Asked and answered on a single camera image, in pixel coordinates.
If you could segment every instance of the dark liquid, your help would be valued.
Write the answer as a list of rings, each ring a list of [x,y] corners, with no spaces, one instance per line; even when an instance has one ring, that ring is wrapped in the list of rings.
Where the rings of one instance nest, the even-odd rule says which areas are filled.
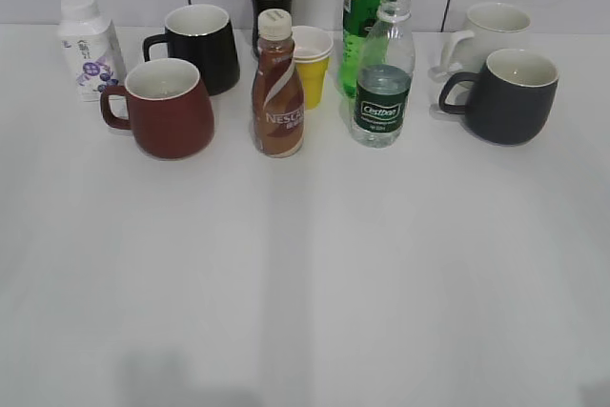
[[[293,0],[252,0],[254,10],[254,27],[252,32],[252,49],[254,55],[259,57],[258,54],[258,15],[265,10],[269,9],[282,9],[288,13],[292,13]]]

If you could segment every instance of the yellow cup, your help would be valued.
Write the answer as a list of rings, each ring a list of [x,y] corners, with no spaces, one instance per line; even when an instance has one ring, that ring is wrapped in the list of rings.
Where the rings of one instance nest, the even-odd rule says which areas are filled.
[[[293,27],[293,38],[296,68],[305,91],[305,107],[312,110],[322,98],[333,38],[328,32],[310,26]]]
[[[327,57],[318,62],[296,62],[298,75],[303,83],[305,91],[305,107],[307,110],[313,110],[320,105],[322,100],[322,92],[324,90],[324,78],[326,70],[328,70],[328,62],[331,58]]]

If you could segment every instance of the small white bottle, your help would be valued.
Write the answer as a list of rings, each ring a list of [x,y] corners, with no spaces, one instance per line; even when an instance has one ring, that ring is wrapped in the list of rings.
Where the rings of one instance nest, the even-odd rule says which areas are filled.
[[[82,101],[97,102],[103,90],[125,79],[114,24],[101,16],[96,0],[62,0],[61,14],[57,34],[72,81]]]

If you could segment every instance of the water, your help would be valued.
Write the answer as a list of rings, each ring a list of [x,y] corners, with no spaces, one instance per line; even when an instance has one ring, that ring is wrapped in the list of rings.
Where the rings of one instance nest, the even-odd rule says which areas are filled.
[[[362,69],[358,76],[358,85],[364,90],[381,97],[396,96],[410,90],[411,80],[411,75],[406,71],[399,69],[398,67],[381,64]],[[389,147],[397,140],[401,131],[402,127],[387,133],[366,131],[360,128],[354,118],[352,118],[352,137],[357,142],[367,147]]]

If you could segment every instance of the mug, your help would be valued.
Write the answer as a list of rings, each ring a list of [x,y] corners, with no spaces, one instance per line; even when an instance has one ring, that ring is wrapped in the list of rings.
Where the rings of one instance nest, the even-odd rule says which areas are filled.
[[[129,119],[112,114],[109,97],[127,99]],[[112,128],[131,130],[145,152],[179,159],[203,150],[214,137],[214,113],[199,70],[180,59],[157,59],[133,69],[125,86],[102,93],[102,116]]]
[[[144,60],[151,46],[166,43],[168,55],[195,64],[210,95],[221,94],[239,81],[239,61],[229,14],[214,5],[188,5],[165,18],[165,33],[144,40]]]
[[[465,106],[448,105],[458,83],[472,81]],[[438,104],[450,114],[465,115],[478,136],[501,145],[533,139],[546,124],[559,83],[559,71],[546,57],[525,50],[499,50],[487,58],[481,73],[461,72],[445,85]]]
[[[453,32],[440,58],[440,69],[449,72],[457,62],[461,70],[480,71],[485,59],[501,49],[529,45],[531,20],[515,6],[499,2],[477,4],[468,9],[464,30]]]

